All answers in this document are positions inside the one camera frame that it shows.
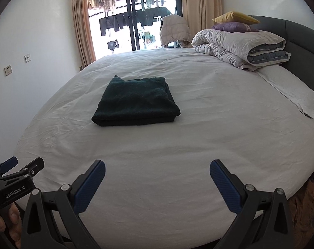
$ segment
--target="folded comforter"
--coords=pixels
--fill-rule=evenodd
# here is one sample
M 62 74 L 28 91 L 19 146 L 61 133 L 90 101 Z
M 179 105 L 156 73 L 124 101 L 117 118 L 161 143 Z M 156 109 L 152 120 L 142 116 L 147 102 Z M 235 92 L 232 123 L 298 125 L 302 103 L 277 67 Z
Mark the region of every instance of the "folded comforter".
M 91 120 L 100 126 L 148 125 L 173 122 L 178 115 L 165 78 L 125 81 L 114 76 Z
M 192 45 L 197 52 L 216 56 L 237 68 L 251 71 L 281 64 L 291 56 L 283 51 L 285 39 L 266 31 L 229 33 L 206 29 L 197 33 Z

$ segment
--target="yellow pillow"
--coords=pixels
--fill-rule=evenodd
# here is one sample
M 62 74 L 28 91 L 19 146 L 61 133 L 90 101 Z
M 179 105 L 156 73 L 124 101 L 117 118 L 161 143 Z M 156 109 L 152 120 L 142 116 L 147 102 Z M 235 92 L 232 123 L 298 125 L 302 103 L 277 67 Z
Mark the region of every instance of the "yellow pillow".
M 221 15 L 217 18 L 213 19 L 216 23 L 226 23 L 226 22 L 242 22 L 245 24 L 256 24 L 260 23 L 260 21 L 256 20 L 253 17 L 250 17 L 246 14 L 236 12 L 236 11 L 230 11 L 225 13 L 224 15 Z

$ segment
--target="screw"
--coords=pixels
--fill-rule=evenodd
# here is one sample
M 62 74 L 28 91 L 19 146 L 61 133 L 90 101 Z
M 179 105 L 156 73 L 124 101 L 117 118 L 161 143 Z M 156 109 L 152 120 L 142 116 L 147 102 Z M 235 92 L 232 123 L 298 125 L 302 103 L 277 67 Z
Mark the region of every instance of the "screw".
M 63 191 L 67 191 L 69 188 L 70 188 L 69 184 L 64 184 L 61 186 L 61 190 L 63 190 Z
M 284 191 L 281 188 L 277 188 L 277 193 L 278 194 L 284 194 Z
M 33 195 L 37 195 L 39 192 L 40 192 L 40 191 L 39 191 L 38 189 L 34 189 L 34 190 L 32 191 L 32 194 L 33 194 Z
M 248 191 L 254 191 L 255 187 L 252 185 L 252 184 L 246 184 L 245 185 L 245 188 L 248 190 Z

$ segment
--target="hand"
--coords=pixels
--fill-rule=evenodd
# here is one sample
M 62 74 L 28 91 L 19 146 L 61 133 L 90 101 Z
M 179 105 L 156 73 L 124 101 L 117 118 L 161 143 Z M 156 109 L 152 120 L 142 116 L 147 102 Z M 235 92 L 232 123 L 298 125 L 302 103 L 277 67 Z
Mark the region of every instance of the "hand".
M 10 237 L 15 241 L 15 245 L 18 249 L 21 248 L 21 233 L 22 233 L 22 221 L 20 218 L 20 212 L 14 203 L 8 211 L 8 217 L 10 218 L 13 226 L 10 229 Z M 0 232 L 4 232 L 6 225 L 4 220 L 0 217 Z

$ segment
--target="purple pillow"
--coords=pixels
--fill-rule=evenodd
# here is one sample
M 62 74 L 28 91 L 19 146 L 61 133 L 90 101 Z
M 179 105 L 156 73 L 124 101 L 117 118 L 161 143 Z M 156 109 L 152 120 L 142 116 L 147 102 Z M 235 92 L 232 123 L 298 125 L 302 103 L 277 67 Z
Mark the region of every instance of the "purple pillow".
M 211 29 L 220 30 L 230 33 L 259 32 L 259 30 L 250 27 L 248 24 L 241 22 L 226 22 L 213 26 Z

